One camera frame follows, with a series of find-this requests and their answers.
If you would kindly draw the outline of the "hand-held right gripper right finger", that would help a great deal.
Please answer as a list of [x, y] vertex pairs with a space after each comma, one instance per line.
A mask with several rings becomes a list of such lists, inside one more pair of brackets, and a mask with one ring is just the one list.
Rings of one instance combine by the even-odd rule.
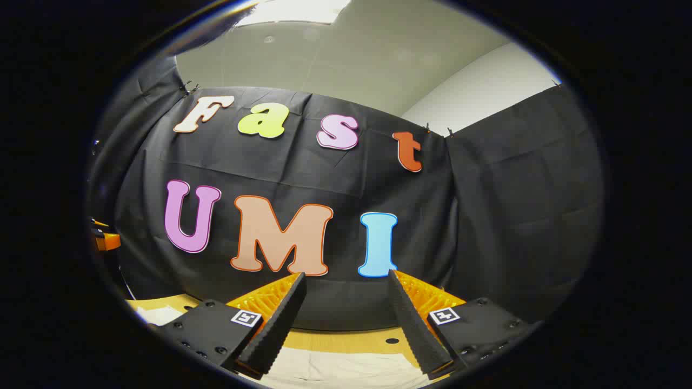
[[389, 300], [423, 374], [461, 377], [507, 354], [541, 327], [489, 298], [462, 300], [391, 269]]

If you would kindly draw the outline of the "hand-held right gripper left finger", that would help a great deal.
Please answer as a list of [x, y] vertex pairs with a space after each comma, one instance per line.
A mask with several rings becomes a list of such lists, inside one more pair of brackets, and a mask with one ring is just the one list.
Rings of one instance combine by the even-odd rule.
[[274, 365], [306, 293], [304, 273], [197, 279], [189, 294], [198, 305], [149, 330], [206, 365], [260, 379]]

